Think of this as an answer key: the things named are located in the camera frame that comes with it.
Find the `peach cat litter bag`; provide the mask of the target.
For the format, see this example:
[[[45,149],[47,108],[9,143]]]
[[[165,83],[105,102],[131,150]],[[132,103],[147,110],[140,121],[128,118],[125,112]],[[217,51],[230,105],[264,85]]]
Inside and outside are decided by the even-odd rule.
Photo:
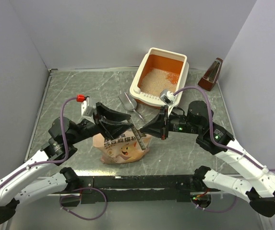
[[[142,135],[142,141],[146,146],[146,149],[142,150],[131,130],[114,140],[108,140],[101,134],[97,134],[93,136],[93,147],[102,152],[102,163],[125,164],[139,161],[150,150],[151,139],[151,135]]]

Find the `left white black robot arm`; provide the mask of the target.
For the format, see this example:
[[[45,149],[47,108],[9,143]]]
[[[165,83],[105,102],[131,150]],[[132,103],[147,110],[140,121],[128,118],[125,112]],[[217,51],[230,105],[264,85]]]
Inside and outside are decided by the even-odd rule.
[[[51,138],[28,161],[0,179],[0,224],[11,219],[18,206],[31,203],[43,196],[78,188],[78,176],[70,167],[46,180],[35,180],[50,169],[63,164],[77,152],[76,143],[101,134],[114,140],[131,129],[131,116],[109,109],[102,103],[81,104],[83,119],[79,123],[64,117],[64,108],[56,118],[49,134]]]

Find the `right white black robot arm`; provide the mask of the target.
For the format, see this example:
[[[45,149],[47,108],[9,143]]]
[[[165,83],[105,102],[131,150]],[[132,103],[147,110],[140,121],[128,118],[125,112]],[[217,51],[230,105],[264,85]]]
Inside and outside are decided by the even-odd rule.
[[[201,166],[194,171],[195,189],[221,190],[247,201],[254,211],[265,217],[275,215],[275,173],[257,162],[222,126],[213,123],[213,130],[210,130],[205,102],[191,102],[186,115],[168,115],[167,107],[162,106],[158,115],[143,126],[141,132],[162,140],[168,137],[169,132],[196,134],[196,143],[202,149],[230,165],[242,178]]]

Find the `metal litter scoop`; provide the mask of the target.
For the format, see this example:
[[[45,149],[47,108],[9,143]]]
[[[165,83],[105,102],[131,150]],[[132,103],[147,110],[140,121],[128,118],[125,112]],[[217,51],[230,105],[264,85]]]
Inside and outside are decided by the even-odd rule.
[[[128,112],[134,112],[144,122],[144,117],[137,111],[137,102],[131,95],[123,92],[118,96],[118,98],[120,99],[125,110]]]

